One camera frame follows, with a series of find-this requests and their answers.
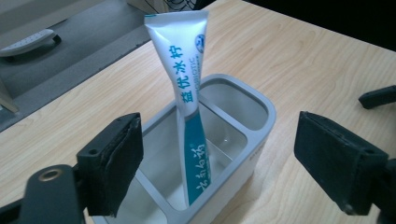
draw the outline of white toothpaste tube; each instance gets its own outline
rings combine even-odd
[[[199,90],[207,11],[147,15],[145,24],[172,80],[186,203],[192,204],[210,184],[210,164],[199,113]]]

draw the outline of black clamp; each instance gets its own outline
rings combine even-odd
[[[396,102],[395,86],[360,98],[364,108]],[[396,160],[336,122],[301,112],[295,157],[342,211],[368,215],[380,210],[377,223],[396,223]]]
[[[143,160],[138,113],[115,119],[77,154],[78,164],[54,165],[32,175],[24,197],[0,208],[0,223],[85,223],[115,216]]]

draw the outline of wood grain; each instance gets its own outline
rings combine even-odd
[[[276,126],[254,175],[214,223],[375,223],[344,215],[294,158],[302,110],[333,119],[394,158],[396,105],[363,109],[358,98],[396,83],[396,53],[239,0],[210,10],[203,76],[229,74],[276,106]],[[110,65],[0,133],[0,206],[22,197],[30,175],[76,153],[118,116],[143,123],[173,100],[152,46]]]

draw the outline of white plastic container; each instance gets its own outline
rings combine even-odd
[[[240,80],[212,75],[201,84],[200,110],[210,153],[212,184],[185,205],[177,141],[175,102],[143,127],[145,155],[117,218],[97,224],[210,223],[253,174],[276,111]]]

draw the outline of logo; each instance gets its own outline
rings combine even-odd
[[[204,53],[205,35],[198,35],[197,37],[195,37],[195,47],[198,49],[198,51]]]

